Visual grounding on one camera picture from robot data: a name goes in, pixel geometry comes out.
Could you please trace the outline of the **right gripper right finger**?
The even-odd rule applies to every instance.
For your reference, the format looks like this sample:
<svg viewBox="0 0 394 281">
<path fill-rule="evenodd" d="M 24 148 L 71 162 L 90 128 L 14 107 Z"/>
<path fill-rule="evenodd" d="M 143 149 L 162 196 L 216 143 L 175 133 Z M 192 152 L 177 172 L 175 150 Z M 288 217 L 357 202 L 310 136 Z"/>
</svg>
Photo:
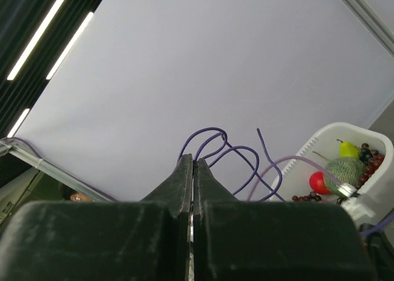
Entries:
<svg viewBox="0 0 394 281">
<path fill-rule="evenodd" d="M 376 280 L 348 213 L 330 203 L 237 200 L 199 160 L 196 280 Z"/>
</svg>

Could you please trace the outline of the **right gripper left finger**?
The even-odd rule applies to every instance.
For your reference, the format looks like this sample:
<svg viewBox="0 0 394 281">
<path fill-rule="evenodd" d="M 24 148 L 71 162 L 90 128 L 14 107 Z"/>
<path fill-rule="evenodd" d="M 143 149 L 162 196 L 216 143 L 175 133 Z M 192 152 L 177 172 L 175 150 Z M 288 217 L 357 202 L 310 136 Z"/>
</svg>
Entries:
<svg viewBox="0 0 394 281">
<path fill-rule="evenodd" d="M 187 280 L 193 158 L 139 202 L 23 205 L 1 237 L 2 280 Z"/>
</svg>

